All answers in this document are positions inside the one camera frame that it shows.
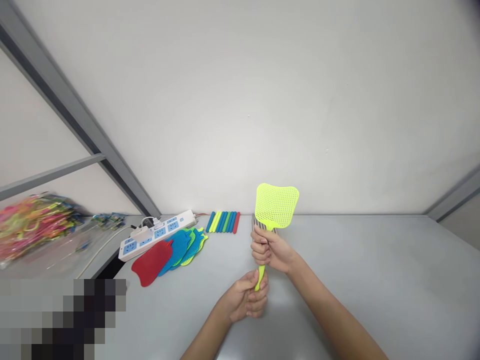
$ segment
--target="table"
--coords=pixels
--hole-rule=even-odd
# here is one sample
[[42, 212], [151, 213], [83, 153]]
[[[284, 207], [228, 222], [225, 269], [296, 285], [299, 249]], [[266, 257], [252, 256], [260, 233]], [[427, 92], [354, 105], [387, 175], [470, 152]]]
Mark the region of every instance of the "table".
[[[208, 216], [199, 226], [206, 226]], [[188, 266], [149, 287], [128, 261], [126, 311], [96, 359], [178, 359], [224, 291], [256, 268], [251, 217], [209, 234]], [[390, 360], [472, 359], [480, 338], [480, 251], [426, 216], [294, 216], [279, 231]], [[218, 359], [332, 359], [322, 330], [285, 275], [267, 268], [264, 316], [236, 323]]]

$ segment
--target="white cable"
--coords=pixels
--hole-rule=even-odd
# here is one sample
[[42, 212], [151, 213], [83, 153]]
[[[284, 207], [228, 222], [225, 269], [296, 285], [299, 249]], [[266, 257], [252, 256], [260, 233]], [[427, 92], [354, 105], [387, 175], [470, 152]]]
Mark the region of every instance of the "white cable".
[[78, 274], [78, 276], [75, 278], [75, 279], [79, 279], [85, 272], [85, 270], [87, 270], [87, 268], [90, 266], [90, 264], [92, 263], [92, 261], [97, 257], [97, 255], [102, 251], [102, 249], [105, 247], [105, 245], [107, 245], [110, 240], [112, 240], [114, 237], [116, 237], [118, 234], [120, 234], [123, 230], [126, 230], [126, 229], [130, 229], [132, 230], [132, 228], [130, 226], [126, 226], [124, 227], [123, 229], [120, 229], [118, 230], [116, 233], [114, 233], [102, 246], [101, 248], [98, 249], [98, 251], [95, 253], [95, 255], [92, 256], [92, 258], [90, 259], [90, 261], [88, 262], [87, 265], [85, 265], [85, 267], [83, 268], [83, 270]]
[[147, 219], [155, 219], [153, 216], [147, 216], [147, 217], [144, 217], [141, 221], [140, 221], [140, 227], [142, 227], [144, 225], [144, 220], [147, 220]]

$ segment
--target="red stick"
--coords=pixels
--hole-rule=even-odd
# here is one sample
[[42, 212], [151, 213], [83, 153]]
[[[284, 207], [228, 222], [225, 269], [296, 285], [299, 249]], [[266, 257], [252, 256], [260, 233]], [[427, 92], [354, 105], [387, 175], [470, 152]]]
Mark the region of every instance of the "red stick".
[[233, 233], [237, 233], [237, 228], [239, 227], [239, 220], [240, 220], [240, 213], [236, 213], [236, 218], [235, 218], [235, 225], [233, 225]]

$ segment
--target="white wall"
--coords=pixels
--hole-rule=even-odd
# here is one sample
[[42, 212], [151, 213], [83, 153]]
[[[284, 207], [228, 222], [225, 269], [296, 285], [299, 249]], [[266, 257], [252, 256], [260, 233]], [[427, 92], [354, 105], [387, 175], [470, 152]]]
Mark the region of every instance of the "white wall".
[[15, 3], [163, 213], [251, 213], [262, 182], [421, 213], [480, 162], [463, 1]]
[[[0, 187], [89, 156], [40, 94], [0, 50]], [[98, 164], [0, 201], [53, 191], [91, 213], [139, 214]]]
[[480, 250], [480, 195], [447, 216], [440, 224]]

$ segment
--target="green fly swatter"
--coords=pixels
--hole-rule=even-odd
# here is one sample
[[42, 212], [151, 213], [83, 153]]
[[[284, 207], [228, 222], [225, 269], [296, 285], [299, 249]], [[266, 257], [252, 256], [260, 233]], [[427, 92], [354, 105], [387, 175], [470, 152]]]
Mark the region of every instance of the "green fly swatter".
[[[256, 189], [255, 217], [268, 231], [283, 229], [290, 225], [300, 193], [293, 186], [278, 187], [266, 183]], [[260, 289], [265, 265], [260, 265], [260, 276], [255, 291]]]

